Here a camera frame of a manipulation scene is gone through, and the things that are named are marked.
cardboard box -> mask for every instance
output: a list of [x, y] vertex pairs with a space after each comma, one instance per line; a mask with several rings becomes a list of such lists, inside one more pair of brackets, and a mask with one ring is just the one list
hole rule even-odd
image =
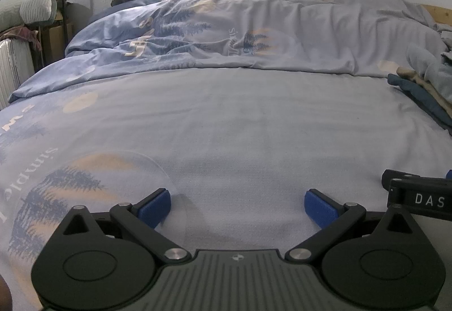
[[[66, 24], [68, 41], [72, 39], [72, 23]], [[46, 27], [42, 29], [42, 52], [46, 66], [64, 58], [63, 26]]]

triangular cutout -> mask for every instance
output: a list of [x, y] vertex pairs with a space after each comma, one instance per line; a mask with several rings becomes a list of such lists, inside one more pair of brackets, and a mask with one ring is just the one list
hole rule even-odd
[[399, 233], [413, 233], [402, 214], [395, 214], [388, 225], [388, 230]]
[[76, 215], [72, 218], [71, 223], [69, 223], [63, 234], [67, 235], [86, 232], [88, 232], [88, 227], [85, 224], [83, 217], [81, 215]]

wooden headboard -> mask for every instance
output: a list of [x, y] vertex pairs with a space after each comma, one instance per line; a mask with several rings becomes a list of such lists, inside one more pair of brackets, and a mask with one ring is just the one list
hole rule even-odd
[[448, 24], [452, 26], [452, 10], [445, 9], [444, 7], [422, 5], [435, 19], [437, 23]]

logo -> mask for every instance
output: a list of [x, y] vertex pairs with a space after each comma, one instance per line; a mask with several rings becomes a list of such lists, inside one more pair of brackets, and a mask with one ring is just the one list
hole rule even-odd
[[232, 260], [237, 261], [237, 262], [242, 261], [244, 258], [245, 258], [245, 256], [243, 256], [242, 254], [236, 254], [236, 255], [232, 256]]

bed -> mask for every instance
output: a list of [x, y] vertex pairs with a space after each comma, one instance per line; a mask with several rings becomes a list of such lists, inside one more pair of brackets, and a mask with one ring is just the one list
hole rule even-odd
[[[165, 187], [158, 230], [188, 250], [284, 253], [318, 230], [310, 188], [384, 211], [385, 169], [444, 177], [449, 133], [381, 67], [409, 67], [409, 44], [447, 50], [402, 0], [135, 0], [95, 16], [0, 112], [15, 309], [39, 307], [30, 269], [73, 205], [107, 211]], [[450, 224], [416, 218], [451, 274]]]

